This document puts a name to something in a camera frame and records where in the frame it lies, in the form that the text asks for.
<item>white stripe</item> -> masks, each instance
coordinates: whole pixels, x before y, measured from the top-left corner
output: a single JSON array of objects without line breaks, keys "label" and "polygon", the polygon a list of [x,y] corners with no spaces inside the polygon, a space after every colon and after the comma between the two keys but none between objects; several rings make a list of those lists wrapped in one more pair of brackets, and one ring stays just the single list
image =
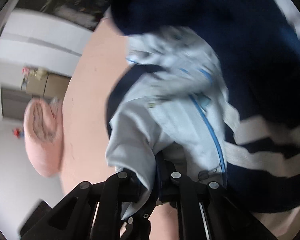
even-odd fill
[{"label": "white stripe", "polygon": [[268,151],[249,153],[246,148],[224,144],[227,162],[249,170],[267,171],[273,176],[291,178],[300,174],[300,154],[286,159],[282,153]]},{"label": "white stripe", "polygon": [[270,138],[277,145],[295,145],[300,147],[300,126],[289,129],[282,123],[268,122],[261,115],[255,115],[239,122],[239,114],[228,104],[224,120],[234,131],[234,140],[242,145],[264,138]]},{"label": "white stripe", "polygon": [[263,138],[271,138],[278,145],[293,144],[290,133],[291,130],[284,124],[270,123],[261,115],[256,115],[240,122],[235,131],[234,140],[240,145]]}]

